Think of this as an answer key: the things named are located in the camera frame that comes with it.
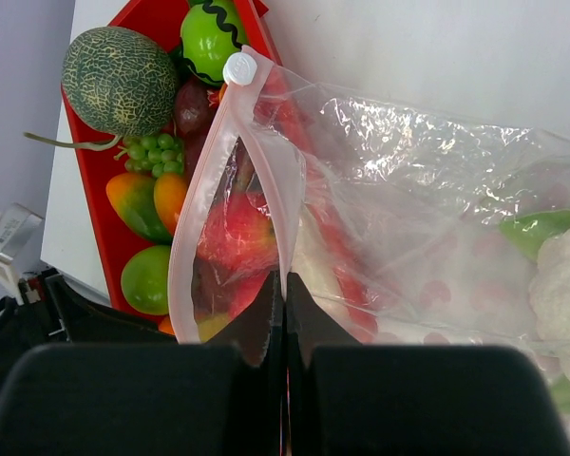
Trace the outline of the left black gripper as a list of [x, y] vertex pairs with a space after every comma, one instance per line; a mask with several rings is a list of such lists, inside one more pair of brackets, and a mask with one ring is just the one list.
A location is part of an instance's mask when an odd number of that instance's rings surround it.
[[76, 293], [54, 269], [18, 283], [23, 293], [0, 299], [0, 390], [27, 351], [49, 343], [167, 343], [175, 337], [146, 318]]

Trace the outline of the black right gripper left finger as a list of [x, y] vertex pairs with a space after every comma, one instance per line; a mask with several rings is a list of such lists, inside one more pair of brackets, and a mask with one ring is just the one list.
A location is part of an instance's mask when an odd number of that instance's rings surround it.
[[205, 344], [49, 343], [0, 390], [0, 455], [277, 455], [271, 283]]

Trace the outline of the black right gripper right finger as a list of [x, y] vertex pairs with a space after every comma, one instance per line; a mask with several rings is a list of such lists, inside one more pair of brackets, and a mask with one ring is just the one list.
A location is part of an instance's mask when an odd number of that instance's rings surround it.
[[569, 455], [542, 377], [498, 346], [366, 345], [289, 275], [293, 455]]

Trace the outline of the clear zip top bag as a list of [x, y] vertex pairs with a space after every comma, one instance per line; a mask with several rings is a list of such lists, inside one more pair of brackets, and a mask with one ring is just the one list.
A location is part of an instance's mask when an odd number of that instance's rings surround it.
[[[536, 263], [500, 223], [570, 209], [570, 140], [312, 84], [250, 47], [223, 75], [171, 250], [180, 342], [200, 341], [206, 318], [239, 316], [269, 272], [296, 273], [358, 341], [505, 345], [551, 389], [559, 359], [528, 302]], [[277, 261], [259, 272], [197, 257], [209, 211], [236, 192], [267, 201]]]

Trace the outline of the white cauliflower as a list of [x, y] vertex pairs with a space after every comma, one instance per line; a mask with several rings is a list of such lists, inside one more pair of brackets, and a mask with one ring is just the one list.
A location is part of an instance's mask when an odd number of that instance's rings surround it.
[[506, 219], [500, 231], [536, 263], [528, 302], [538, 336], [559, 359], [561, 377], [551, 392], [560, 409], [570, 414], [570, 209]]

